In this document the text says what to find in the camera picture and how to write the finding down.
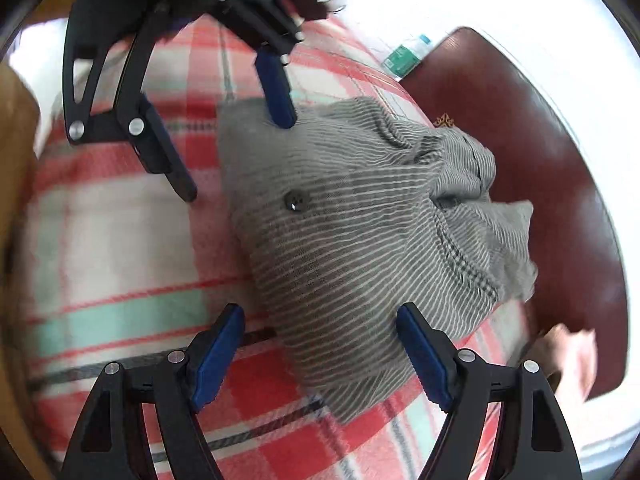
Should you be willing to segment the left forearm tan sleeve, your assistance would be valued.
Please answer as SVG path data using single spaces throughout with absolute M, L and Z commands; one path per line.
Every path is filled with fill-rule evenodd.
M 20 76 L 1 63 L 1 477 L 49 479 L 26 388 L 13 249 L 35 167 L 39 107 Z

